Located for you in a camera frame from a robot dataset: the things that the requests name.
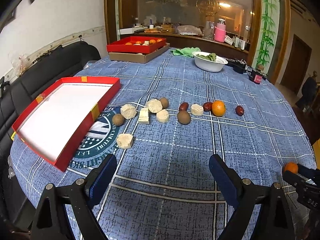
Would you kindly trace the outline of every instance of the wooden counter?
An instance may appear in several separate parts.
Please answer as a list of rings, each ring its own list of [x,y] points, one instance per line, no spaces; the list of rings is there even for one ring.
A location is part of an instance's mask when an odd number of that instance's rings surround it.
[[[218,56],[227,58],[244,59],[247,61],[248,53],[246,50],[235,48],[227,43],[208,40],[200,36],[188,36],[176,33],[137,33],[120,35],[121,39],[129,36],[150,36],[167,39],[171,47],[183,49],[186,47],[198,47],[201,51],[216,53]]]

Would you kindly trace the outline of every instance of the white bowl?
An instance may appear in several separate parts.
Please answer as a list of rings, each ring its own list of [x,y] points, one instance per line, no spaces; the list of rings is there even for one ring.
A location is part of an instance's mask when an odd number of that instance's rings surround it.
[[[201,68],[209,72],[219,72],[222,70],[222,67],[225,64],[228,64],[227,60],[219,56],[217,56],[216,61],[214,62],[211,60],[198,57],[198,55],[208,56],[209,54],[210,53],[208,52],[201,52],[201,51],[195,51],[192,53],[192,55],[195,57],[195,63],[198,68]]]

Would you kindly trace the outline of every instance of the white food chunk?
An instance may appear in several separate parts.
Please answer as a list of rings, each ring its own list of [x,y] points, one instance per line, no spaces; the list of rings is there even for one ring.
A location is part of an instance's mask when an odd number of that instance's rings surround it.
[[[149,124],[149,109],[147,107],[140,110],[138,123]]]
[[[133,143],[133,136],[130,133],[121,133],[118,135],[116,141],[119,148],[129,149]]]
[[[201,116],[203,115],[203,107],[197,104],[191,106],[191,114]]]
[[[125,104],[124,106],[122,106],[120,112],[125,119],[134,118],[137,114],[136,108],[130,104]]]
[[[152,113],[157,113],[162,110],[162,104],[157,99],[151,99],[147,102],[147,107],[149,108],[149,111]]]
[[[156,118],[159,122],[166,123],[169,121],[169,113],[163,109],[157,113]]]

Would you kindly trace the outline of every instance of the blue tablecloth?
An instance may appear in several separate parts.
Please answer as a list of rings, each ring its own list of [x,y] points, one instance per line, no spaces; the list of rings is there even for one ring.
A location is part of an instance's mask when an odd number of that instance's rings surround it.
[[[256,85],[247,74],[240,75],[228,66],[219,73],[205,72],[193,58],[173,56],[170,51],[146,64],[106,57],[77,74],[119,77],[122,87],[65,173],[14,138],[14,170],[31,203],[37,206],[47,183],[69,185],[113,153],[118,160],[116,174],[101,203],[93,208],[110,240],[216,239],[233,212],[209,171],[209,158],[217,153],[242,178],[266,186],[280,182],[299,231],[308,210],[296,202],[294,188],[282,180],[281,168],[289,161],[316,166],[309,140],[283,95],[268,81]],[[159,123],[151,115],[150,125],[138,124],[137,115],[121,127],[112,125],[111,118],[121,105],[131,103],[140,110],[148,100],[160,97],[170,102],[168,123]],[[206,112],[192,116],[189,125],[177,122],[182,102],[202,105],[217,99],[225,102],[223,117]],[[237,105],[244,108],[242,117],[235,113]],[[131,149],[117,149],[119,133],[133,134]],[[82,238],[70,206],[67,211],[76,239]],[[258,212],[259,207],[244,239],[250,238]]]

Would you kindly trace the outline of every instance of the brown cardboard tray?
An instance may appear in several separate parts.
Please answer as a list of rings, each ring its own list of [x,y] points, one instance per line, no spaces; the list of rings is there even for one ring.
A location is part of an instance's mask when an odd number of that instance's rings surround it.
[[[169,48],[170,48],[170,44],[166,43],[166,45],[164,47],[162,47],[161,49],[158,49],[158,50],[156,50],[150,54],[147,54],[147,55],[135,54],[135,53],[123,53],[123,52],[110,52],[109,58],[110,58],[110,60],[117,60],[117,61],[147,63],[150,60],[152,60],[153,58],[164,53]]]

